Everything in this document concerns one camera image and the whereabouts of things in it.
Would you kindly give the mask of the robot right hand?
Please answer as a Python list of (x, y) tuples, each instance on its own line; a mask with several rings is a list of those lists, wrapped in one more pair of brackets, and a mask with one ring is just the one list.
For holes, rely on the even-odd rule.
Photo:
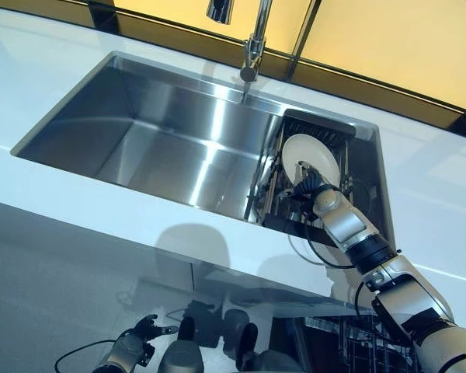
[(299, 172), (301, 179), (296, 183), (293, 182), (293, 187), (281, 191), (278, 197), (285, 199), (309, 195), (322, 187), (329, 186), (326, 178), (306, 161), (299, 161), (296, 164), (296, 171)]

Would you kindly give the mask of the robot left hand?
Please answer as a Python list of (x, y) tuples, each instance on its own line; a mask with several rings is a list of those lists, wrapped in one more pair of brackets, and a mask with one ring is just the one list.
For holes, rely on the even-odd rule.
[(157, 326), (155, 324), (158, 316), (150, 314), (137, 322), (133, 331), (136, 336), (141, 338), (145, 343), (160, 336), (176, 334), (179, 331), (178, 326)]

